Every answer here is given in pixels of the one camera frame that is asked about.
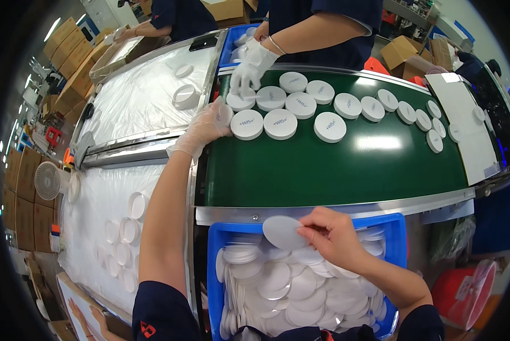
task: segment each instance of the silver bracelet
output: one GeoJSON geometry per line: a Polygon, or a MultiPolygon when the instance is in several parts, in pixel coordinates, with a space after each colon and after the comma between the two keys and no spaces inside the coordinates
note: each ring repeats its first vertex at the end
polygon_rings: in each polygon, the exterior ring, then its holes
{"type": "Polygon", "coordinates": [[[268,36],[268,39],[270,39],[270,42],[278,49],[278,51],[282,52],[284,55],[286,55],[287,53],[285,53],[279,46],[278,44],[274,43],[274,40],[272,39],[272,36],[268,36]]]}

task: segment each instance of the plastic bag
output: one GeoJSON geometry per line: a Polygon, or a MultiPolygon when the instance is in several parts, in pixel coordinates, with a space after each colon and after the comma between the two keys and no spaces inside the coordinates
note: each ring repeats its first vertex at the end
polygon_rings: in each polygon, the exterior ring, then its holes
{"type": "Polygon", "coordinates": [[[475,216],[470,215],[456,220],[454,226],[434,226],[431,236],[430,261],[436,263],[441,259],[454,259],[475,234],[475,216]]]}

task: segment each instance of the white board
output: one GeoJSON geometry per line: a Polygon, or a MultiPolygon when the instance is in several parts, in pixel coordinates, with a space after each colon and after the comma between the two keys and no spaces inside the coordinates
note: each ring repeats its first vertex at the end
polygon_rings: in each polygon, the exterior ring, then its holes
{"type": "MultiPolygon", "coordinates": [[[[91,331],[92,335],[95,337],[98,341],[106,341],[105,338],[103,338],[101,332],[100,332],[100,324],[94,316],[92,316],[92,312],[90,311],[90,303],[88,303],[84,298],[82,298],[78,293],[75,293],[76,290],[72,290],[70,288],[70,285],[75,285],[75,283],[71,282],[69,284],[65,283],[60,276],[57,276],[58,285],[60,285],[60,289],[62,291],[62,296],[64,298],[65,302],[65,308],[68,309],[68,315],[70,316],[70,320],[74,326],[75,333],[77,334],[77,338],[79,341],[88,341],[87,336],[83,332],[83,329],[81,328],[81,324],[79,323],[79,320],[73,315],[71,312],[71,308],[68,304],[68,301],[73,299],[75,304],[79,307],[79,310],[82,312],[83,316],[85,317],[87,321],[88,329],[91,331]]],[[[101,310],[101,307],[98,307],[97,305],[93,304],[93,306],[97,307],[98,310],[101,310]]]]}
{"type": "Polygon", "coordinates": [[[468,185],[497,174],[500,168],[490,135],[486,125],[475,120],[473,109],[477,103],[465,83],[454,73],[426,75],[426,78],[439,99],[448,122],[457,124],[461,129],[463,139],[458,143],[458,147],[468,185]]]}

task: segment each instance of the navy blue shirt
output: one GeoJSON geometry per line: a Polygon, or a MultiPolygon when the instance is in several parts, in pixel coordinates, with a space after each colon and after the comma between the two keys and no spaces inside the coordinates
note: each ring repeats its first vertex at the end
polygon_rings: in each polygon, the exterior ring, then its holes
{"type": "MultiPolygon", "coordinates": [[[[318,327],[293,329],[275,338],[250,329],[261,336],[261,341],[314,341],[321,336],[318,327]]],[[[183,294],[167,284],[150,280],[139,284],[132,313],[132,334],[137,341],[202,341],[198,323],[183,294]]],[[[377,341],[372,328],[367,325],[331,334],[335,341],[377,341]]],[[[417,307],[399,329],[397,341],[420,340],[444,340],[444,325],[432,305],[417,307]]]]}
{"type": "Polygon", "coordinates": [[[383,0],[272,0],[269,33],[298,24],[319,11],[342,14],[372,27],[368,37],[356,37],[326,49],[293,53],[277,62],[302,63],[362,70],[371,56],[374,38],[380,30],[383,0]]]}
{"type": "Polygon", "coordinates": [[[470,53],[458,51],[459,60],[463,62],[463,65],[456,70],[458,75],[462,75],[469,82],[477,76],[480,70],[484,67],[484,63],[480,59],[476,58],[470,53]]]}
{"type": "Polygon", "coordinates": [[[200,0],[153,0],[151,11],[151,24],[157,30],[172,25],[172,43],[218,29],[200,0]]]}

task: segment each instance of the clear plastic sheet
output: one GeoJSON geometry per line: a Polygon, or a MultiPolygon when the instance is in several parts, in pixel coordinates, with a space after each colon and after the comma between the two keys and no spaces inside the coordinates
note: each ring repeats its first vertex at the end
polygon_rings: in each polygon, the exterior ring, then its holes
{"type": "Polygon", "coordinates": [[[80,136],[92,131],[97,145],[168,126],[189,124],[196,106],[177,110],[172,105],[176,90],[194,85],[200,93],[214,47],[189,51],[180,47],[125,71],[109,81],[96,96],[94,115],[81,130],[80,136]],[[177,79],[173,70],[179,65],[193,66],[189,76],[177,79]]]}
{"type": "MultiPolygon", "coordinates": [[[[108,254],[113,254],[113,246],[105,238],[104,222],[120,222],[128,216],[128,200],[133,192],[150,197],[163,169],[164,165],[89,169],[81,174],[77,201],[62,201],[60,230],[65,250],[58,257],[61,267],[74,282],[82,283],[130,315],[136,291],[127,292],[118,277],[112,277],[96,262],[94,247],[103,246],[108,254]]],[[[139,242],[130,249],[133,259],[139,254],[139,242]]]]}
{"type": "Polygon", "coordinates": [[[441,259],[454,259],[475,234],[476,221],[474,215],[457,219],[455,226],[434,226],[431,236],[431,263],[441,259]]]}

